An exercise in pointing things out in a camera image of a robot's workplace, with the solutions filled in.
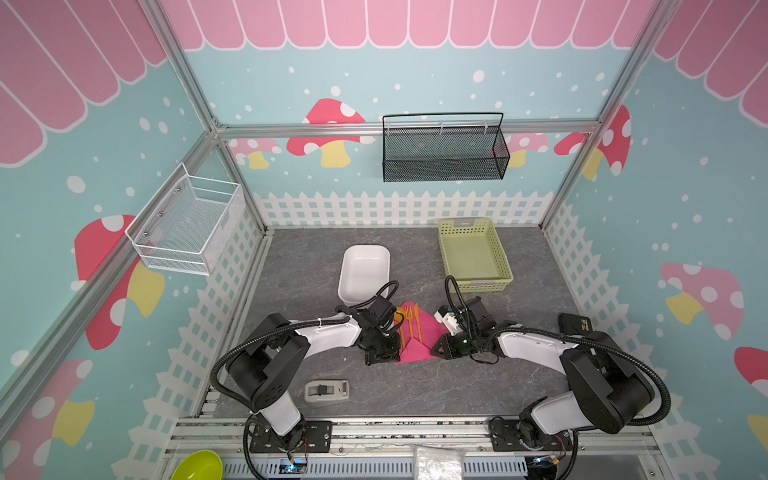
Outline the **pink paper napkin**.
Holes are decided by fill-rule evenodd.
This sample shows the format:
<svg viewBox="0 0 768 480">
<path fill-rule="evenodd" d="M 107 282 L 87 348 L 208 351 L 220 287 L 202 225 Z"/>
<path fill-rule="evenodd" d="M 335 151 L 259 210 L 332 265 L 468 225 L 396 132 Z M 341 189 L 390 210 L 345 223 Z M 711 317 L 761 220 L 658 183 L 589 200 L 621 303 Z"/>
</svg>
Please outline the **pink paper napkin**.
<svg viewBox="0 0 768 480">
<path fill-rule="evenodd" d="M 405 302 L 402 304 L 402 308 L 405 305 L 414 305 L 414 302 Z M 420 309 L 420 323 L 422 330 L 422 342 L 418 340 L 418 333 L 416 325 L 413 323 L 414 336 L 408 338 L 408 328 L 406 320 L 399 329 L 401 336 L 401 349 L 400 349 L 400 361 L 399 364 L 413 363 L 420 361 L 427 361 L 434 359 L 430 355 L 430 349 L 435 345 L 437 340 L 444 334 L 448 333 L 445 327 L 439 324 L 434 316 L 419 306 Z"/>
</svg>

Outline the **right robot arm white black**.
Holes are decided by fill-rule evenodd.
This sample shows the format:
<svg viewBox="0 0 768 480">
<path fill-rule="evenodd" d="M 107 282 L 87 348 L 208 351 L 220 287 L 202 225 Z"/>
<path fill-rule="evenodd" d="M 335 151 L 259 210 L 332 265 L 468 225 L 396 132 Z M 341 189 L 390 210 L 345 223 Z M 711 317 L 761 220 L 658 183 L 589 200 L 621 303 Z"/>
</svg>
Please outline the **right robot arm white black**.
<svg viewBox="0 0 768 480">
<path fill-rule="evenodd" d="M 484 365 L 523 360 L 563 375 L 568 385 L 567 392 L 532 402 L 514 419 L 492 418 L 488 426 L 495 450 L 543 450 L 563 434 L 617 434 L 626 426 L 659 423 L 669 414 L 671 394 L 661 376 L 610 335 L 596 330 L 568 335 L 501 322 L 481 299 L 465 300 L 453 276 L 446 277 L 444 289 L 447 305 L 439 319 L 457 330 L 438 340 L 432 356 L 468 357 Z"/>
</svg>

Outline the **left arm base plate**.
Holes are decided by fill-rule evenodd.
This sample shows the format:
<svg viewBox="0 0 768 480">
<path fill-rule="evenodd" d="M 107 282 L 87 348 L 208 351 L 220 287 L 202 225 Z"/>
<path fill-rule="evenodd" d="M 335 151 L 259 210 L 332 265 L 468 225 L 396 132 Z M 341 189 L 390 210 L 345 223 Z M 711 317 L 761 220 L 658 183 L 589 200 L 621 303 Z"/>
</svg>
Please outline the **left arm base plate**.
<svg viewBox="0 0 768 480">
<path fill-rule="evenodd" d="M 333 423 L 301 420 L 287 434 L 278 435 L 273 428 L 259 422 L 246 440 L 250 453 L 328 453 Z"/>
</svg>

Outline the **green perforated plastic basket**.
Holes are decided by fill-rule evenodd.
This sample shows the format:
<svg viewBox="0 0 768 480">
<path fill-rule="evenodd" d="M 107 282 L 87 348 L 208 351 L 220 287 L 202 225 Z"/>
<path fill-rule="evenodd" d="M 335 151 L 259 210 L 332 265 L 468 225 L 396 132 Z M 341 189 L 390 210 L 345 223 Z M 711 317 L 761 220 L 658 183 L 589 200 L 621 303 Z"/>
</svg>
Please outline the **green perforated plastic basket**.
<svg viewBox="0 0 768 480">
<path fill-rule="evenodd" d="M 446 276 L 462 294 L 502 292 L 514 280 L 493 222 L 488 218 L 443 219 L 438 242 Z"/>
</svg>

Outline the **orange plastic knife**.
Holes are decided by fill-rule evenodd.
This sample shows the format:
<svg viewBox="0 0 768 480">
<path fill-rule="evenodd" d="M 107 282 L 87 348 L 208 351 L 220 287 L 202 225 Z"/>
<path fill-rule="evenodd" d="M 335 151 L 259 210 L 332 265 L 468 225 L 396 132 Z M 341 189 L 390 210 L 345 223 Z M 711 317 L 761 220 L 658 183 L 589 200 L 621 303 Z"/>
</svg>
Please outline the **orange plastic knife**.
<svg viewBox="0 0 768 480">
<path fill-rule="evenodd" d="M 419 342 L 422 342 L 422 330 L 421 330 L 421 323 L 420 323 L 420 309 L 418 304 L 413 305 L 412 307 L 412 322 L 416 325 L 417 333 L 418 333 L 418 340 Z"/>
</svg>

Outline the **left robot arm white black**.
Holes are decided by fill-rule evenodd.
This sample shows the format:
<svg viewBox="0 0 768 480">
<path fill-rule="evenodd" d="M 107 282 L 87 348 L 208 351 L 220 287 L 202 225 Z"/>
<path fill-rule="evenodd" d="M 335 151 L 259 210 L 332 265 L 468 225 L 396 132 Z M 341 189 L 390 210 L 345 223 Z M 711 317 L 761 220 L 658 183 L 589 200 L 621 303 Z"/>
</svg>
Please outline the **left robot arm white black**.
<svg viewBox="0 0 768 480">
<path fill-rule="evenodd" d="M 311 423 L 296 407 L 289 387 L 304 360 L 325 351 L 357 347 L 368 366 L 400 360 L 404 321 L 391 298 L 399 287 L 385 283 L 371 298 L 340 305 L 331 317 L 290 321 L 268 315 L 241 344 L 212 366 L 212 388 L 248 408 L 249 420 L 265 425 L 247 430 L 246 451 L 258 442 L 293 453 L 312 441 Z"/>
</svg>

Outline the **white plastic tub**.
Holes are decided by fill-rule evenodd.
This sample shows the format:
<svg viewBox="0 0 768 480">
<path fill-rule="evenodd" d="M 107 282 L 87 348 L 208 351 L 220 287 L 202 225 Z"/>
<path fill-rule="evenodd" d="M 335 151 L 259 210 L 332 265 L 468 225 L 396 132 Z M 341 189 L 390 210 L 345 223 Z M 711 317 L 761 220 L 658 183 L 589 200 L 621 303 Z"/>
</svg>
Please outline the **white plastic tub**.
<svg viewBox="0 0 768 480">
<path fill-rule="evenodd" d="M 381 245 L 353 245 L 343 256 L 337 293 L 347 306 L 372 297 L 390 281 L 390 252 Z"/>
</svg>

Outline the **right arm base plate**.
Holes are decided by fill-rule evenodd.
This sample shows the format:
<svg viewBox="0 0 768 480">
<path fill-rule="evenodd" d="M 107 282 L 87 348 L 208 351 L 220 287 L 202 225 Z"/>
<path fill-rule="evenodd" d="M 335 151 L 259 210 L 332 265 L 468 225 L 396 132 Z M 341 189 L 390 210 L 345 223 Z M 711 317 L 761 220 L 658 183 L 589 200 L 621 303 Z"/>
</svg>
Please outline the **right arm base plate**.
<svg viewBox="0 0 768 480">
<path fill-rule="evenodd" d="M 570 452 L 572 437 L 568 432 L 546 434 L 531 420 L 492 417 L 488 421 L 491 444 L 495 452 L 554 451 Z"/>
</svg>

